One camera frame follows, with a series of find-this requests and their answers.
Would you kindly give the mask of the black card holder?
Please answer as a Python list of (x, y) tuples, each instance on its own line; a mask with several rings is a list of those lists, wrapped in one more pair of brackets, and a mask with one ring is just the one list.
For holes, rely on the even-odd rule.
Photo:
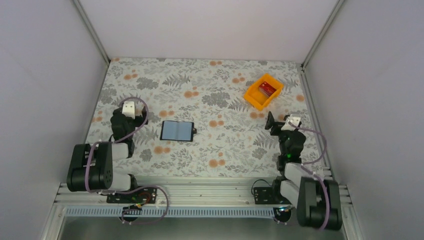
[(192, 142), (197, 129), (193, 122), (165, 120), (162, 122), (160, 140)]

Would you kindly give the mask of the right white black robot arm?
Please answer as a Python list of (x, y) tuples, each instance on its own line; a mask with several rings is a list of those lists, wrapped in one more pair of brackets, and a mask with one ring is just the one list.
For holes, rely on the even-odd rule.
[(276, 121), (271, 112), (267, 115), (264, 128), (278, 137), (280, 149), (277, 170), (281, 176), (273, 181), (271, 198), (278, 204), (288, 200), (302, 227), (338, 231), (343, 224), (339, 184), (323, 179), (302, 162), (307, 129), (301, 125), (301, 118), (293, 114), (285, 115), (283, 121)]

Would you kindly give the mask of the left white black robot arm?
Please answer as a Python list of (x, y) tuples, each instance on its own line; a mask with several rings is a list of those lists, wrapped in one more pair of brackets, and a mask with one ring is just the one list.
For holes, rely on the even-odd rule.
[(143, 107), (140, 115), (129, 116), (124, 109), (117, 108), (110, 118), (112, 135), (108, 141), (93, 144), (77, 144), (66, 177), (71, 192), (119, 191), (124, 201), (131, 203), (139, 197), (139, 188), (134, 185), (129, 173), (114, 170), (113, 161), (133, 156), (135, 143), (133, 135), (148, 123), (148, 110)]

